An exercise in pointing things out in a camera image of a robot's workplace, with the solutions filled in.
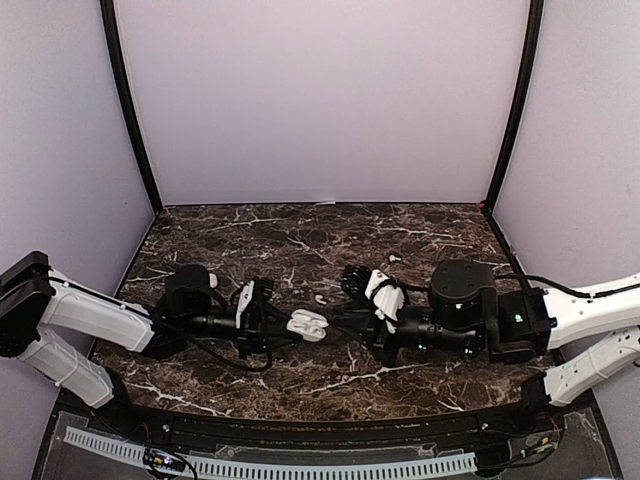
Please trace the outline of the white oval charging case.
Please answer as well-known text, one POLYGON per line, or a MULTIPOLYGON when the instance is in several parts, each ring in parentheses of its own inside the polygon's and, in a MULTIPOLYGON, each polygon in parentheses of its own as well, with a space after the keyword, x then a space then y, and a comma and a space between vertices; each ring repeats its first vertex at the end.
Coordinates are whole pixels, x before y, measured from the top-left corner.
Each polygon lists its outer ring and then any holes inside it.
POLYGON ((297 309, 291 313, 286 329, 302 336, 306 342, 317 343, 325 339, 328 320, 316 313, 305 309, 297 309))

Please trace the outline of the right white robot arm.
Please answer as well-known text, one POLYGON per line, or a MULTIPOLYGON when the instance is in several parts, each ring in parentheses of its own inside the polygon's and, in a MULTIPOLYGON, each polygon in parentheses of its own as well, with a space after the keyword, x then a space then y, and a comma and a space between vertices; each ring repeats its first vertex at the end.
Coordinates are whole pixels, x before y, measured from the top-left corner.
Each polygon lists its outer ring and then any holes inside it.
POLYGON ((592 335, 601 340, 567 363, 521 386, 510 424, 534 432, 549 407, 564 407, 639 358, 639 278, 580 289, 537 277, 538 287, 501 294, 499 276, 479 262, 449 260, 433 271, 425 306, 416 288, 380 270, 348 266, 340 286, 348 301, 335 308, 332 327, 359 340, 385 367, 403 348, 457 352, 490 362, 521 364, 592 335))

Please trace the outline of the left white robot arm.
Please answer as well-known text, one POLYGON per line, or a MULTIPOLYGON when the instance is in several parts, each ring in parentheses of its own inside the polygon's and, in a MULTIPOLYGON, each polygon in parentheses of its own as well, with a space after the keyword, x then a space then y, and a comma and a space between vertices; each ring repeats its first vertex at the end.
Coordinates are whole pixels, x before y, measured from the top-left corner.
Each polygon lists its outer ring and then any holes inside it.
POLYGON ((80 354, 56 332, 62 327, 109 341, 147 358, 165 360, 205 337, 235 342, 239 359, 214 359, 250 371, 253 354, 273 361, 275 349, 302 341, 291 319, 270 305, 272 284, 255 278, 230 300, 217 291, 212 274, 186 265, 165 281, 153 307, 129 303, 82 286, 53 269, 33 251, 1 275, 1 355, 31 365, 90 407, 120 436, 141 427, 140 412, 124 399, 118 377, 80 354))

